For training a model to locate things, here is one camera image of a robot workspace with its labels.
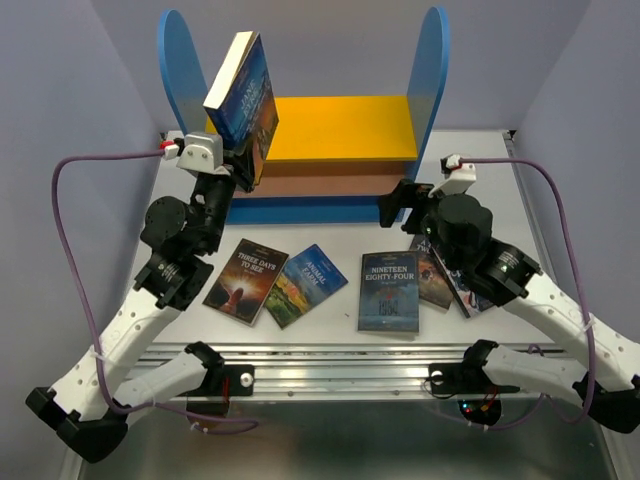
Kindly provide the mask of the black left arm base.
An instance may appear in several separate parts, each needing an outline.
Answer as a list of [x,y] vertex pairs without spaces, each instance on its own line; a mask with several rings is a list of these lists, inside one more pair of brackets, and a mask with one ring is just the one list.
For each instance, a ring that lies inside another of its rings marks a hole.
[[194,414],[226,416],[233,397],[253,395],[255,367],[250,364],[225,364],[207,373],[200,386],[184,394],[186,410]]

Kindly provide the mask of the Little Women book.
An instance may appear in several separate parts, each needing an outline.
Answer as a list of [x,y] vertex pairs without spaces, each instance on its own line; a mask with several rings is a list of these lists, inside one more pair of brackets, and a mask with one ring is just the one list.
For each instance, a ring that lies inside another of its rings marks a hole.
[[453,298],[460,307],[462,314],[467,318],[472,318],[494,307],[494,304],[479,294],[472,291],[464,282],[461,272],[448,268],[437,250],[431,246],[430,253],[433,255],[437,268],[444,276],[449,286]]

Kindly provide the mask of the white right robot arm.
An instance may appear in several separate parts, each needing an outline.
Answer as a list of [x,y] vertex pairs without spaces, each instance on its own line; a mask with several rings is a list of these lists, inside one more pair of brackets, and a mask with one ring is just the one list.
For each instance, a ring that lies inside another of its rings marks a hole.
[[466,193],[399,181],[379,197],[379,223],[427,237],[434,254],[460,272],[463,284],[526,321],[567,354],[564,359],[478,340],[452,365],[439,365],[432,385],[444,395],[530,391],[582,408],[600,425],[628,434],[639,425],[639,345],[591,315],[517,247],[492,236],[493,215]]

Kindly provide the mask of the Jane Eyre book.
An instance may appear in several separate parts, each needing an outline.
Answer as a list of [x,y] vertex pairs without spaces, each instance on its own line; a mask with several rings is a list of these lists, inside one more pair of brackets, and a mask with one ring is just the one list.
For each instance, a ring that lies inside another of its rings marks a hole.
[[223,148],[240,161],[250,184],[259,184],[279,123],[259,32],[235,34],[203,107]]

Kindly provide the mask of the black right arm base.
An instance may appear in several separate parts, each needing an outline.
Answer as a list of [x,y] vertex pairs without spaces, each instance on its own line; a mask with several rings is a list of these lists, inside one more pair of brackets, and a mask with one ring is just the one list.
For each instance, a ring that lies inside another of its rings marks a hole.
[[498,423],[502,414],[500,389],[480,369],[462,363],[431,364],[425,382],[434,398],[456,398],[466,421],[483,427]]

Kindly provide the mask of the A Tale of Two Cities book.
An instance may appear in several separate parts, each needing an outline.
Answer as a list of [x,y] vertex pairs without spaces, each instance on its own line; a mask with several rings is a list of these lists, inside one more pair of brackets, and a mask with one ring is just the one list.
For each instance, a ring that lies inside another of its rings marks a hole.
[[453,294],[430,251],[427,238],[415,235],[409,249],[417,252],[419,298],[442,310],[448,310]]

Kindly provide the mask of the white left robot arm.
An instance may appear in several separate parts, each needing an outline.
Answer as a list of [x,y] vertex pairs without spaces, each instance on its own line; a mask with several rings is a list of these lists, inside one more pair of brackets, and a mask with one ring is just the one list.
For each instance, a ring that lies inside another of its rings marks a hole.
[[170,410],[175,396],[220,396],[227,405],[231,395],[253,392],[254,367],[228,366],[203,342],[133,380],[127,377],[200,293],[213,271],[203,258],[219,248],[235,190],[250,192],[255,185],[250,153],[215,153],[173,141],[160,154],[194,174],[189,202],[165,196],[148,207],[140,239],[151,256],[124,303],[103,331],[89,326],[92,345],[67,374],[26,398],[30,410],[88,463],[109,456],[150,409]]

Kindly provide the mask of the Nineteen Eighty-Four book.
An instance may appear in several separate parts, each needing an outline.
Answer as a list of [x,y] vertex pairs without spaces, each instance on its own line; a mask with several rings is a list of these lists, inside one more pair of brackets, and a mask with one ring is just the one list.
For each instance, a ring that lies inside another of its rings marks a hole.
[[414,251],[363,254],[358,330],[417,335],[419,325],[417,254]]

